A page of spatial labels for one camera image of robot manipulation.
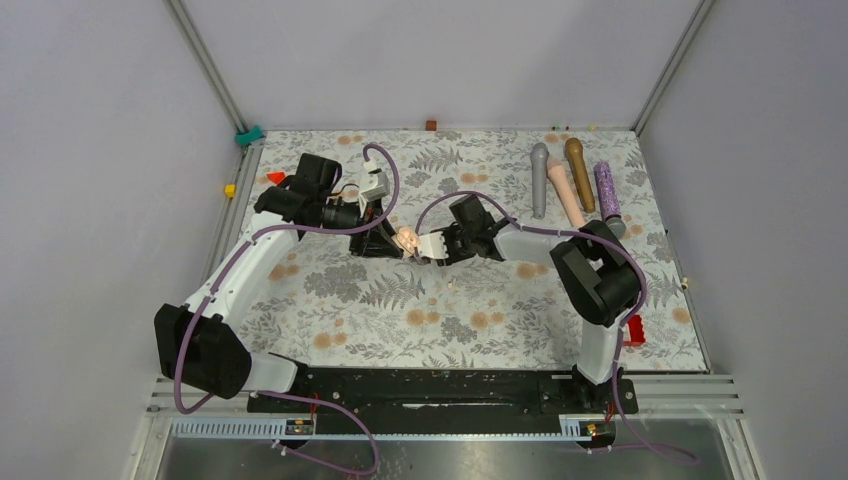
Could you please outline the pink earbud charging case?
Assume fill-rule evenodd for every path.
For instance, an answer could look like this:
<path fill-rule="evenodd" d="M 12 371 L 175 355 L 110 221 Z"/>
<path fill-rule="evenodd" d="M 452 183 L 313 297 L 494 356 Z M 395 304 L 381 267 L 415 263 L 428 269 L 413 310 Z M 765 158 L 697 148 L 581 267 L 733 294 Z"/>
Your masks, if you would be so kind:
<path fill-rule="evenodd" d="M 400 227 L 393 236 L 394 243 L 408 255 L 415 255 L 420 239 L 418 234 L 409 227 Z"/>

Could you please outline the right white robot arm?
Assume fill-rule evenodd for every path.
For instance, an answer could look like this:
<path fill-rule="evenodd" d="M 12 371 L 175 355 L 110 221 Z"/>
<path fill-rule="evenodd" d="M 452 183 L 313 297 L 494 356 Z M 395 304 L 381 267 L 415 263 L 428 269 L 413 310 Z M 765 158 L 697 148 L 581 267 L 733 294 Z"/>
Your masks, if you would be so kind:
<path fill-rule="evenodd" d="M 556 271 L 572 308 L 583 321 L 575 402 L 597 412 L 613 398 L 610 382 L 619 376 L 623 327 L 645 303 L 646 276 L 616 235 L 600 220 L 575 230 L 520 223 L 483 206 L 482 194 L 457 192 L 449 210 L 453 222 L 433 233 L 448 266 L 474 257 L 516 261 Z"/>

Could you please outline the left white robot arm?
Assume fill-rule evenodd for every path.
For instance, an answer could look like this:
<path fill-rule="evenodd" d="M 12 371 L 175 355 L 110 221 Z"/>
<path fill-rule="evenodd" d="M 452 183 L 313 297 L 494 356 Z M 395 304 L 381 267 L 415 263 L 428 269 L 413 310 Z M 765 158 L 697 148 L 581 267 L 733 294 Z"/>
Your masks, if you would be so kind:
<path fill-rule="evenodd" d="M 362 239 L 386 227 L 399 197 L 399 170 L 379 145 L 366 145 L 362 154 L 355 201 L 333 197 L 343 173 L 340 163 L 302 155 L 294 173 L 258 197 L 248 226 L 201 287 L 183 304 L 164 304 L 157 311 L 160 366 L 173 382 L 180 412 L 190 410 L 182 402 L 183 386 L 224 399 L 242 391 L 272 391 L 288 411 L 307 404 L 311 387 L 297 375 L 296 362 L 249 352 L 238 331 L 259 285 L 305 233 Z"/>

